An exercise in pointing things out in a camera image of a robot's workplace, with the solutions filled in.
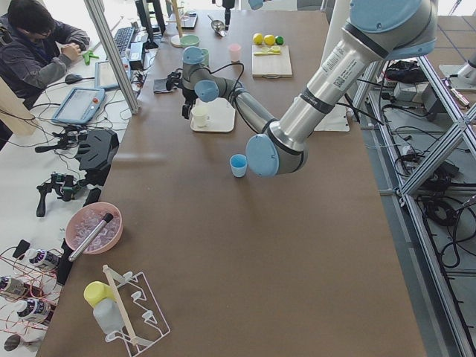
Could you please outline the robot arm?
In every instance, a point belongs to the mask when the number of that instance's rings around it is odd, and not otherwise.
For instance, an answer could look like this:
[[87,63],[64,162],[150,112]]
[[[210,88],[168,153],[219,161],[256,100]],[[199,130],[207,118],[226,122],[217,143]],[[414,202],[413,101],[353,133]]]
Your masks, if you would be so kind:
[[[259,10],[266,0],[248,0],[252,10]],[[222,7],[225,9],[225,29],[229,30],[231,22],[231,10],[235,7],[234,0],[222,0]]]
[[340,41],[281,119],[238,80],[212,75],[202,63],[202,51],[194,46],[184,50],[181,73],[168,76],[167,88],[181,89],[184,118],[197,99],[227,99],[256,133],[245,148],[248,167],[263,177],[293,173],[306,163],[306,139],[371,63],[433,51],[437,8],[437,1],[351,1]]

